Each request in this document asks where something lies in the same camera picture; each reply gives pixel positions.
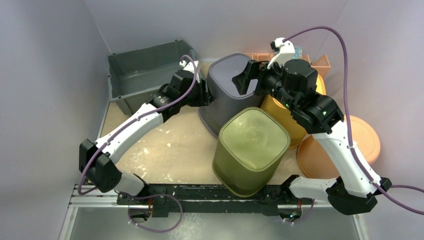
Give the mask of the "yellow mesh basket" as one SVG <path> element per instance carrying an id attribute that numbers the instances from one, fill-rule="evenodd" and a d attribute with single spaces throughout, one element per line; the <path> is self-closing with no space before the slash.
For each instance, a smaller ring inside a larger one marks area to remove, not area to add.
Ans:
<path id="1" fill-rule="evenodd" d="M 290 137 L 290 149 L 296 148 L 302 143 L 307 132 L 292 118 L 291 112 L 285 106 L 270 95 L 266 95 L 263 98 L 260 108 L 287 130 Z"/>

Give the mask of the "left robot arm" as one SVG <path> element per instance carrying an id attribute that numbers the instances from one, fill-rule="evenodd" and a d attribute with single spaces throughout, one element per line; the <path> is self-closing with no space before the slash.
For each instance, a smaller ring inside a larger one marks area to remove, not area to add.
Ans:
<path id="1" fill-rule="evenodd" d="M 81 178 L 78 193 L 89 193 L 82 190 L 84 180 L 88 179 L 94 189 L 102 193 L 124 192 L 136 204 L 146 203 L 149 199 L 149 191 L 145 188 L 147 183 L 139 176 L 121 172 L 116 164 L 144 135 L 177 115 L 182 107 L 203 107 L 212 101 L 205 78 L 197 77 L 189 70 L 175 72 L 170 83 L 153 92 L 124 123 L 95 141 L 85 139 L 79 145 Z"/>

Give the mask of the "dark grey plastic bin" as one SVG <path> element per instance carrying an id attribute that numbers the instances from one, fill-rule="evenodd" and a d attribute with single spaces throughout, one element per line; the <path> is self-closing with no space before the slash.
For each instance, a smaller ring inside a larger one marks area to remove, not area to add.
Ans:
<path id="1" fill-rule="evenodd" d="M 146 99 L 181 69 L 181 56 L 197 60 L 197 52 L 185 41 L 175 40 L 143 49 L 113 53 L 108 61 L 109 100 L 124 115 L 133 115 Z"/>

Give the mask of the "olive green mesh basket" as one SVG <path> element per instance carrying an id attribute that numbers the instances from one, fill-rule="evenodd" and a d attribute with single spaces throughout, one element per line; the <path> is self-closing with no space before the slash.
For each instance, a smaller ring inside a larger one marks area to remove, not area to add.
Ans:
<path id="1" fill-rule="evenodd" d="M 251 197 L 271 180 L 290 143 L 288 131 L 267 112 L 245 108 L 220 129 L 212 170 L 232 194 Z"/>

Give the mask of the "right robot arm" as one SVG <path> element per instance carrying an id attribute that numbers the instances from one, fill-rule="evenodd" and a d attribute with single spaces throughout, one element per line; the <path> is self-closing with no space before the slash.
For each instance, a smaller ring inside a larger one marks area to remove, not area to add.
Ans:
<path id="1" fill-rule="evenodd" d="M 392 182 L 380 177 L 354 146 L 350 118 L 333 98 L 317 92 L 317 78 L 317 70 L 302 59 L 283 65 L 249 60 L 232 83 L 244 95 L 251 80 L 257 80 L 254 94 L 269 95 L 288 109 L 323 147 L 339 173 L 330 179 L 290 176 L 280 186 L 284 202 L 308 198 L 326 201 L 348 216 L 369 213 L 377 205 L 377 195 L 389 190 Z"/>

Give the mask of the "large orange plastic bucket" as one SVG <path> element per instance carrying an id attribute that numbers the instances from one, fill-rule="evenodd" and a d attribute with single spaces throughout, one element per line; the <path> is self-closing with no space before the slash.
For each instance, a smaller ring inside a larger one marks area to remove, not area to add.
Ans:
<path id="1" fill-rule="evenodd" d="M 357 144 L 365 160 L 374 163 L 381 151 L 377 132 L 366 121 L 350 116 L 353 141 Z M 308 178 L 331 179 L 340 174 L 327 152 L 312 136 L 307 137 L 297 149 L 297 163 Z"/>

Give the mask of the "grey mesh basket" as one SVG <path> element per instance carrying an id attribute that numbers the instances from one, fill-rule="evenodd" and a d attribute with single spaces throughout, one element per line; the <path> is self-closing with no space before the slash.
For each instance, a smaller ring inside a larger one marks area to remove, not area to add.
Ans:
<path id="1" fill-rule="evenodd" d="M 222 126 L 240 111 L 259 107 L 262 96 L 254 95 L 257 80 L 250 82 L 247 94 L 240 95 L 232 78 L 242 73 L 248 61 L 245 54 L 234 53 L 213 62 L 208 69 L 207 84 L 213 101 L 198 109 L 198 116 L 206 129 L 217 137 Z"/>

